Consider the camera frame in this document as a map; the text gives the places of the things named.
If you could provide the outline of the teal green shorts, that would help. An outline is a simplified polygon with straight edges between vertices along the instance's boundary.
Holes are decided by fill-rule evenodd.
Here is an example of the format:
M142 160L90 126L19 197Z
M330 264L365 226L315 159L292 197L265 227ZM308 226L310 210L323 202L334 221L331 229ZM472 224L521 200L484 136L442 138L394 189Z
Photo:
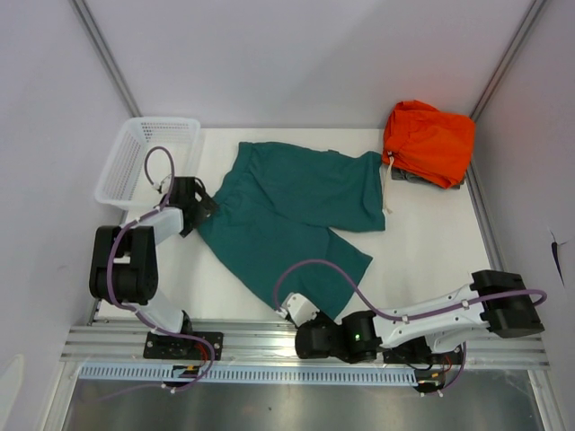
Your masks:
M336 319L372 262L339 230L385 230L381 156L239 144L198 229L219 261L270 307L298 293Z

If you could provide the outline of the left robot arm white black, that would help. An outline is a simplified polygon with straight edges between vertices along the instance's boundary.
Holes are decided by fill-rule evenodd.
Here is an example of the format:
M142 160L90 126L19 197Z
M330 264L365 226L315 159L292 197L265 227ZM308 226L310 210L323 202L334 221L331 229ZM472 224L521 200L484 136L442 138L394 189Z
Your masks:
M134 313L164 336L164 349L183 359L195 348L189 315L160 292L156 248L174 236L187 237L215 214L218 204L197 177L177 177L158 207L135 221L99 227L94 236L90 294Z

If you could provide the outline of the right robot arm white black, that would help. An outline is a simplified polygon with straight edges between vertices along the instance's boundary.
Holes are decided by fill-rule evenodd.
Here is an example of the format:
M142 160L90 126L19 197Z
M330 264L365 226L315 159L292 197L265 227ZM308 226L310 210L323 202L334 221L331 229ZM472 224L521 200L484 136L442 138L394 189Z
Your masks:
M526 288L519 274L481 270L448 295L388 310L368 306L335 322L301 294L282 304L296 325L301 359L335 357L347 364L371 362L380 352L407 352L406 363L427 363L487 333L515 339L544 331L537 306L547 294Z

